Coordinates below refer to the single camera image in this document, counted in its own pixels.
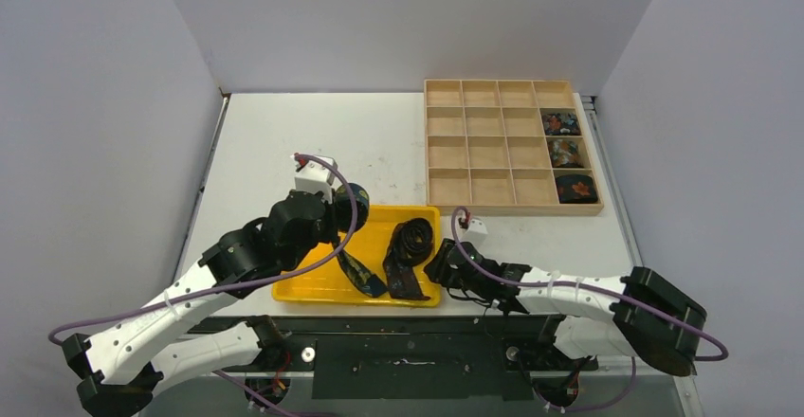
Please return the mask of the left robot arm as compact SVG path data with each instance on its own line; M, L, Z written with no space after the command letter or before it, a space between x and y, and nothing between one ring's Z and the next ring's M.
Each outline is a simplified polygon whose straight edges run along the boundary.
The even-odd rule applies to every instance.
M223 235L196 264L152 299L138 316L62 344L81 381L77 393L92 416L133 416L156 395L196 376L232 366L275 368L283 338L268 316L247 317L229 329L183 340L213 313L244 299L264 279L294 270L318 244L337 235L333 208L322 193L293 190L266 217Z

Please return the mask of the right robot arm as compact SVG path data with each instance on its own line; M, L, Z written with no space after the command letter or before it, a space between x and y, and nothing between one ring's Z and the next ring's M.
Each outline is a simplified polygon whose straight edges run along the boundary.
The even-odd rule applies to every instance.
M657 371L689 376L707 313L659 273L582 277L488 259L470 242L442 242L424 271L447 289L471 293L501 312L550 315L557 326L536 343L539 362L557 369L588 356L638 357Z

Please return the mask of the yellow plastic tray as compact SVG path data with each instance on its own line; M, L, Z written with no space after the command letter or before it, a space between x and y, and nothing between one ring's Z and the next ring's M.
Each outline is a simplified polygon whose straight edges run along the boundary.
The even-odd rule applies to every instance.
M414 218L427 220L433 228L436 241L441 236L441 215L438 208L429 206L371 206L367 223L347 244L346 251L360 260L379 278L385 279L382 267L396 225ZM292 279L282 280L271 286L273 299L293 303L324 303L363 306L398 306L407 308L432 308L440 304L441 287L431 282L422 265L413 269L426 300L394 299L389 295L370 298L359 292L350 283L333 259L317 269Z

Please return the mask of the blue yellow floral tie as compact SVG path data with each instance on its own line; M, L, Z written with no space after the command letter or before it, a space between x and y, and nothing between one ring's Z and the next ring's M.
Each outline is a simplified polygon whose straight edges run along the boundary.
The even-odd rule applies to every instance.
M357 183L347 185L354 194L356 202L355 232L364 227L370 214L370 197L368 192ZM333 196L333 208L337 229L341 233L349 231L353 211L351 199L346 185L338 187ZM382 297L388 289L385 282L371 271L359 258L352 255L344 247L337 256L338 265L354 288L364 296L375 299Z

